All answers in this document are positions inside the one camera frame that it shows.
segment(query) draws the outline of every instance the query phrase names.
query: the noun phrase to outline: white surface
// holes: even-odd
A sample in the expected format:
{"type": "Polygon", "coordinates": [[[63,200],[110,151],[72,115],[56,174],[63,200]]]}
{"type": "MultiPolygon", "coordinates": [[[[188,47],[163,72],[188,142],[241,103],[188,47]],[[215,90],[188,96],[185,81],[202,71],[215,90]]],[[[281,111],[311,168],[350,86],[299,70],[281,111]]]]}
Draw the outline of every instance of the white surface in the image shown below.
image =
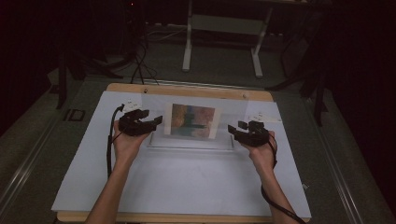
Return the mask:
{"type": "MultiPolygon", "coordinates": [[[[106,140],[112,113],[130,98],[141,104],[139,93],[104,92],[52,210],[92,209],[106,183],[106,140]]],[[[259,112],[280,119],[276,103],[247,103],[246,119],[259,112]]],[[[276,132],[275,170],[282,189],[298,216],[311,217],[282,122],[268,122],[265,127],[276,132]]],[[[120,212],[271,216],[248,151],[238,143],[233,150],[148,148],[147,144],[143,143],[131,168],[120,212]]]]}

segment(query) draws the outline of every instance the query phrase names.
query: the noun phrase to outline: table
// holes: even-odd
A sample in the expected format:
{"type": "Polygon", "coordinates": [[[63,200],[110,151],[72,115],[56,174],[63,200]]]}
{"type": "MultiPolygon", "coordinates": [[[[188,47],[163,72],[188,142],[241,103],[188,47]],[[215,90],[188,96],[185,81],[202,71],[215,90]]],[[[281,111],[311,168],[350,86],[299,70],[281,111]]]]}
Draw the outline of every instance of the table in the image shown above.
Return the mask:
{"type": "MultiPolygon", "coordinates": [[[[277,134],[280,150],[277,154],[276,176],[296,213],[309,220],[310,212],[300,177],[283,124],[279,121],[276,103],[269,92],[131,84],[110,84],[102,95],[52,206],[52,210],[58,213],[59,220],[84,221],[89,214],[106,183],[106,134],[114,106],[118,106],[127,96],[137,95],[166,95],[175,101],[179,100],[177,97],[186,100],[187,96],[191,104],[194,100],[199,100],[202,104],[205,99],[212,102],[210,104],[222,101],[225,108],[230,105],[224,102],[246,103],[247,114],[252,114],[252,110],[256,111],[265,104],[267,108],[262,110],[269,117],[278,118],[278,121],[268,122],[266,126],[277,134]]],[[[240,147],[234,151],[160,151],[142,144],[122,195],[117,221],[271,221],[269,206],[260,195],[260,179],[255,174],[247,153],[240,147]],[[189,191],[191,188],[194,188],[194,193],[189,191]],[[245,214],[244,207],[250,215],[245,214]]]]}
{"type": "Polygon", "coordinates": [[[306,0],[261,0],[256,2],[263,2],[269,5],[265,12],[263,21],[245,20],[236,18],[215,17],[207,15],[194,14],[192,11],[192,0],[189,1],[188,20],[187,20],[187,41],[184,51],[182,70],[190,71],[191,62],[191,31],[192,29],[218,31],[227,33],[237,33],[245,35],[256,35],[258,37],[257,44],[251,49],[251,58],[253,61],[254,71],[257,78],[261,78],[262,66],[260,64],[259,52],[262,47],[262,41],[265,37],[268,23],[271,19],[274,5],[294,4],[294,5],[308,5],[306,0]]]}

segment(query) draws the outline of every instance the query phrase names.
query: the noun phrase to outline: hand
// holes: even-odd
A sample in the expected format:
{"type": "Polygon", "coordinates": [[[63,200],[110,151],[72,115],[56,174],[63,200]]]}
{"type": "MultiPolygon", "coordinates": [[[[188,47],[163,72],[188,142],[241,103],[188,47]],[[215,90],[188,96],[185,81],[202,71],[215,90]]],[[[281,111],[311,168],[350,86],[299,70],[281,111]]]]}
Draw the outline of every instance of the hand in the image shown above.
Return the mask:
{"type": "Polygon", "coordinates": [[[114,148],[116,151],[116,166],[130,167],[132,162],[139,152],[140,145],[143,140],[149,136],[149,133],[142,134],[139,136],[129,136],[126,133],[122,133],[119,130],[119,121],[114,122],[114,148]]]}
{"type": "MultiPolygon", "coordinates": [[[[269,140],[272,146],[274,146],[275,152],[277,151],[277,145],[275,141],[275,133],[273,131],[269,131],[271,135],[269,140]]],[[[263,178],[263,176],[267,172],[273,172],[274,170],[274,154],[273,150],[269,146],[269,144],[264,144],[260,147],[250,147],[245,144],[241,144],[243,147],[247,148],[249,151],[249,157],[253,161],[254,166],[256,167],[259,176],[263,178]]]]}

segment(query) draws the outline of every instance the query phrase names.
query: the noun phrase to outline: metal leg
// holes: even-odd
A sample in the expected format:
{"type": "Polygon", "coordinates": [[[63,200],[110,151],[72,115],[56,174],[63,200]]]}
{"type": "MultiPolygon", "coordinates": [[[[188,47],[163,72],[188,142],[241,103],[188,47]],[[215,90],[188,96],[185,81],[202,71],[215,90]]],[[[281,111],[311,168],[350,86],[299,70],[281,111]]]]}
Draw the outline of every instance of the metal leg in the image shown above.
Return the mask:
{"type": "Polygon", "coordinates": [[[259,51],[260,48],[262,47],[262,41],[264,40],[265,32],[267,31],[267,27],[268,27],[268,22],[271,19],[272,11],[273,9],[270,7],[268,9],[267,15],[265,16],[265,21],[262,23],[262,28],[259,33],[259,40],[257,42],[256,48],[251,50],[251,58],[253,60],[254,73],[256,74],[257,78],[262,77],[262,66],[260,64],[259,51]]]}
{"type": "Polygon", "coordinates": [[[187,43],[186,49],[184,50],[183,59],[183,72],[190,71],[190,60],[191,60],[191,16],[192,16],[192,0],[189,1],[189,17],[187,18],[187,43]]]}

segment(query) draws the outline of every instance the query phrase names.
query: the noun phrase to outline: dark background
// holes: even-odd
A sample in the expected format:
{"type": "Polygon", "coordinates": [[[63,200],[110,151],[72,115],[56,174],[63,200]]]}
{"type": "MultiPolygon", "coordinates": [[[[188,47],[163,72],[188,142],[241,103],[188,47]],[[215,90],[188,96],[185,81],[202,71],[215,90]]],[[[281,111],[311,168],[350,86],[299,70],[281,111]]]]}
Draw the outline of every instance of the dark background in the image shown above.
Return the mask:
{"type": "MultiPolygon", "coordinates": [[[[187,16],[186,2],[147,1],[147,21],[183,24],[187,16]]],[[[347,6],[348,13],[327,17],[304,63],[315,67],[317,59],[326,56],[326,65],[330,68],[326,87],[332,91],[377,185],[396,214],[393,174],[396,168],[396,147],[393,144],[396,1],[334,3],[347,6]]],[[[88,0],[67,3],[56,0],[2,1],[0,10],[0,134],[3,134],[49,89],[47,73],[57,67],[58,48],[54,39],[67,35],[68,43],[74,48],[90,57],[101,58],[107,44],[113,43],[114,38],[117,43],[117,37],[106,34],[117,30],[107,30],[114,27],[111,24],[101,26],[103,21],[107,21],[103,18],[112,18],[114,12],[106,14],[102,11],[98,17],[97,12],[101,9],[92,11],[88,0]]],[[[284,32],[289,29],[290,20],[282,16],[285,12],[277,13],[270,28],[273,32],[284,32]]]]}

